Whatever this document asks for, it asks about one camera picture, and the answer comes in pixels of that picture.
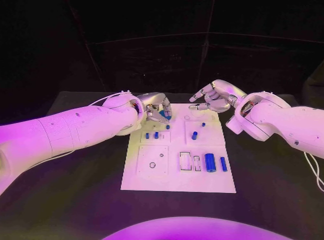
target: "tabletop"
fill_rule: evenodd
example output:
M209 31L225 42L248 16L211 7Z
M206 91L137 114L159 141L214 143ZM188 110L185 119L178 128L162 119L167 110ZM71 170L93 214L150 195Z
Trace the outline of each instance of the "tabletop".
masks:
M104 92L61 92L49 115L91 104ZM192 94L167 93L172 103ZM0 240L98 240L144 221L198 216L232 220L296 240L324 239L324 193L302 151L274 135L266 142L219 114L237 193L121 190L130 136L26 171L0 196ZM324 160L319 160L324 181Z

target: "white cable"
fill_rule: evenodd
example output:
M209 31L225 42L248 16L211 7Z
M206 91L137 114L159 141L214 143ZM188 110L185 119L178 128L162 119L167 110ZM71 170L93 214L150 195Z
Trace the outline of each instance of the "white cable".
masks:
M322 178L320 178L320 166L319 166L319 163L317 163L317 160L316 160L316 157L313 156L313 154L310 154L310 156L312 156L312 159L313 159L313 161L315 161L315 163L316 163L316 169L317 169L317 171L316 171L316 169L315 169L315 167L313 167L313 165L312 165L312 163L310 163L307 153L304 152L306 160L307 160L309 165L310 165L310 167L312 167L313 174L316 175L316 182L317 182L319 189L324 192L324 189L322 188L322 185L320 185L320 183L322 183L323 186L324 186L324 182L323 182L323 180L322 180Z
M90 104L88 106L97 104L100 101L103 101L103 100L106 100L106 99L110 99L111 97L114 97L114 96L117 96L117 95L120 95L120 94L123 94L123 93L130 93L130 91L121 91L121 92L114 93L114 94L110 95L110 96L103 97L101 99L98 99L98 100L97 100L93 104ZM64 155L55 156L55 157L52 157L52 158L49 158L49 159L41 161L41 162L36 163L33 166L31 166L29 169L33 168L33 167L36 167L38 165L41 165L41 164L45 163L46 161L54 160L54 159L58 159L58 158L61 158L61 157L64 157L64 156L72 154L74 152L75 152L75 150L71 151L71 152L68 152L68 153L65 153Z

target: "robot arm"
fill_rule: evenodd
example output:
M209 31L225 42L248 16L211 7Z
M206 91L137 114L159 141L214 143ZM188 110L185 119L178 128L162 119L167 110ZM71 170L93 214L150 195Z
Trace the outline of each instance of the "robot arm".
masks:
M205 86L191 102L204 95L206 103L193 104L189 108L222 113L234 106L235 114L227 126L237 134L245 131L260 141L279 134L291 147L324 159L324 110L291 107L266 91L247 95L224 80L215 80Z
M163 104L165 114L172 116L170 101L163 93L153 92L139 97L130 92L117 95L103 106L93 103L39 119L0 126L0 195L28 169L116 135L130 134L142 128L143 119L169 123L157 110Z

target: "table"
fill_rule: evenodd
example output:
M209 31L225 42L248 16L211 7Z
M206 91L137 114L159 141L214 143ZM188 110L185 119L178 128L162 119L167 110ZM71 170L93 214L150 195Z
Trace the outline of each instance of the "table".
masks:
M61 92L49 115L93 103L104 92ZM188 103L192 94L166 94ZM324 193L304 154L274 135L266 142L219 114L237 194L129 191L121 179L130 136L75 151L25 172L0 196L0 240L98 240L153 219L198 216L232 220L293 239L324 239ZM319 160L324 180L324 160Z

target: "white board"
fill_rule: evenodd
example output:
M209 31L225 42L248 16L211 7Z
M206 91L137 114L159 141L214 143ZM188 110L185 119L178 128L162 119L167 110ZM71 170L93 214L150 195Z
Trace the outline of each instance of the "white board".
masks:
M130 135L121 190L237 193L218 113L191 111L185 103L172 103L172 110L170 129L163 123L146 121ZM215 172L206 169L208 153L215 156ZM227 172L221 157L225 157Z

